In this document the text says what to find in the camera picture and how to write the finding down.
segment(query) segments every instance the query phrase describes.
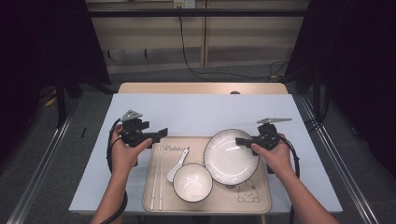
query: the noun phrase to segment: white plate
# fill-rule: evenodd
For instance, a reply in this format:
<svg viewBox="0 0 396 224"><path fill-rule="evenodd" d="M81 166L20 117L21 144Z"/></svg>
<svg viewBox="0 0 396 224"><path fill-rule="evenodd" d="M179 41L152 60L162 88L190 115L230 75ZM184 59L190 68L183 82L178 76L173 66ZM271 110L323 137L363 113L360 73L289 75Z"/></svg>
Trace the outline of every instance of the white plate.
<svg viewBox="0 0 396 224"><path fill-rule="evenodd" d="M249 179L259 164L252 149L237 146L235 137L252 139L247 133L229 129L217 133L206 145L204 163L213 179L224 185L236 185Z"/></svg>

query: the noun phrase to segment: forearm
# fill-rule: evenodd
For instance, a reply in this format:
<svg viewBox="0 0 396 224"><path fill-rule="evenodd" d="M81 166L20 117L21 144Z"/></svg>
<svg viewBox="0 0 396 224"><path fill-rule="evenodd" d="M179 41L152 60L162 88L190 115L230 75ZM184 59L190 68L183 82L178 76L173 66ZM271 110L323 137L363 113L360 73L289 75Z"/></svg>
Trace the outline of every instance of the forearm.
<svg viewBox="0 0 396 224"><path fill-rule="evenodd" d="M279 176L279 179L289 194L291 204L302 223L339 223L294 173L283 174Z"/></svg>
<svg viewBox="0 0 396 224"><path fill-rule="evenodd" d="M123 201L128 175L112 175L102 201L93 216L91 223L102 223L119 209ZM120 217L114 223L120 223Z"/></svg>

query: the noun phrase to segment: chopsticks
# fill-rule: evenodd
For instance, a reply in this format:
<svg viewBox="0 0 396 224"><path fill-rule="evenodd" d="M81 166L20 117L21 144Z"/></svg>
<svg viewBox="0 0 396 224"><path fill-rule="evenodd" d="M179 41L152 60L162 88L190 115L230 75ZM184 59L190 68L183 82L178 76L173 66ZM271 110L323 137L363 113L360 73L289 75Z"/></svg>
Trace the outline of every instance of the chopsticks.
<svg viewBox="0 0 396 224"><path fill-rule="evenodd" d="M152 186L151 193L151 206L150 210L154 210L154 201L155 201L155 190L157 187L157 173L158 173L158 162L160 160L161 155L161 164L160 164L160 211L163 210L163 140L160 140L160 145L157 152L157 163L155 165L155 174L154 174L154 184Z"/></svg>
<svg viewBox="0 0 396 224"><path fill-rule="evenodd" d="M160 140L161 147L161 170L160 170L160 211L163 210L163 140Z"/></svg>

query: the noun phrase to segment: cartoon print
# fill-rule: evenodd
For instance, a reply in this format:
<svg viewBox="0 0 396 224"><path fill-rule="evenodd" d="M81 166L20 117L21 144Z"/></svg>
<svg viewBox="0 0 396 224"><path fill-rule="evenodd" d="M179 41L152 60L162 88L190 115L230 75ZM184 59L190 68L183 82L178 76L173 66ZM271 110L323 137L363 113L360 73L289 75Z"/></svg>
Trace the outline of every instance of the cartoon print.
<svg viewBox="0 0 396 224"><path fill-rule="evenodd" d="M237 185L239 203L258 203L260 201L259 192L254 186L253 180L249 179L242 184Z"/></svg>

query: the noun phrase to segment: white tabletop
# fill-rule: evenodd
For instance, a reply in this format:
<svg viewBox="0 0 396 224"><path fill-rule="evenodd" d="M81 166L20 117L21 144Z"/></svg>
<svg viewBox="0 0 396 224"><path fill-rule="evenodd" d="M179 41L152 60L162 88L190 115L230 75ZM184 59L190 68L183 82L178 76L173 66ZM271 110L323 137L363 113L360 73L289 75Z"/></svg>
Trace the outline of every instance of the white tabletop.
<svg viewBox="0 0 396 224"><path fill-rule="evenodd" d="M213 136L226 129L240 129L250 135L258 135L257 120L292 118L292 121L276 123L275 126L280 133L286 135L297 151L303 183L328 211L342 211L291 95L135 93L113 96L69 211L81 214L93 214L96 211L110 178L106 163L108 131L114 121L130 109L142 113L141 119L150 122L150 127L144 132L158 132L168 128L170 136ZM149 156L149 149L139 155L139 165L132 170L128 179L127 213L150 213L143 206ZM272 201L268 214L288 213L290 200L280 181L274 175L267 175L267 182Z"/></svg>

